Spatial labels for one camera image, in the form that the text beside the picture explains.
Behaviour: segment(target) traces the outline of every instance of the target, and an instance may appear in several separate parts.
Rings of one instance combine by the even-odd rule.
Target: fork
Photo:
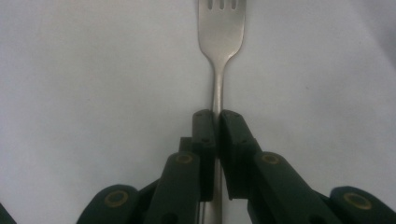
[[[222,110],[224,68],[241,48],[245,10],[246,0],[199,0],[198,40],[201,52],[211,62],[215,72],[212,111],[217,134]],[[201,223],[222,222],[221,176],[221,165],[216,160],[213,201],[203,204]]]

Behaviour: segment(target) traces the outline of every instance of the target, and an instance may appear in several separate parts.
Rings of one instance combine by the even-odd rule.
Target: white backdrop
[[[305,181],[396,209],[396,2],[247,1],[224,107]],[[75,223],[101,189],[161,175],[212,70],[197,1],[0,2],[0,202],[18,223]],[[249,223],[245,201],[224,223]]]

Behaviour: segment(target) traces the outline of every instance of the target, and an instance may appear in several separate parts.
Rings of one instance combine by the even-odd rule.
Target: round metal fastener
[[[344,200],[362,210],[370,210],[373,207],[369,200],[354,192],[345,193]]]
[[[279,163],[279,158],[277,156],[274,156],[274,155],[266,154],[266,155],[262,156],[262,161],[265,161],[265,162],[270,163],[270,164],[278,164]]]
[[[108,207],[119,207],[128,201],[128,193],[124,190],[115,190],[105,197],[105,205]]]
[[[178,155],[176,157],[176,161],[178,163],[187,164],[187,163],[192,162],[192,156],[190,156],[190,155]]]

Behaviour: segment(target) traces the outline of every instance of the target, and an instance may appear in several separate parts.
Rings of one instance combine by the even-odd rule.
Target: metal fork
[[[222,110],[224,67],[241,48],[244,36],[246,0],[199,0],[198,39],[202,53],[212,63],[215,78],[212,111],[219,131]],[[222,222],[221,166],[215,163],[214,198],[202,207],[201,223]]]

